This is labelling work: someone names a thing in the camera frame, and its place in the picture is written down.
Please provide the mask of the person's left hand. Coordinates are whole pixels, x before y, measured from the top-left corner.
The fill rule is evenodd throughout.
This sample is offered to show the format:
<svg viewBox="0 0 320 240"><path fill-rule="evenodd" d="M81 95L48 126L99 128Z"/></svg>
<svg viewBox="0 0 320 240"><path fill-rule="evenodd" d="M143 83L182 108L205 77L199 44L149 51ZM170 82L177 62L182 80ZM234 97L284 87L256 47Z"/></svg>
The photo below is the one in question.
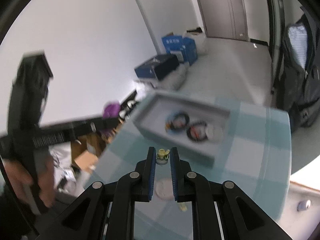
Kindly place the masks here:
<svg viewBox="0 0 320 240"><path fill-rule="evenodd" d="M31 186L33 180L28 171L15 160L4 160L4 168L9 181L19 200L27 203L27 196L23 185ZM47 158L46 169L38 176L38 185L40 187L39 198L46 207L51 207L55 200L54 190L54 162L51 155Z"/></svg>

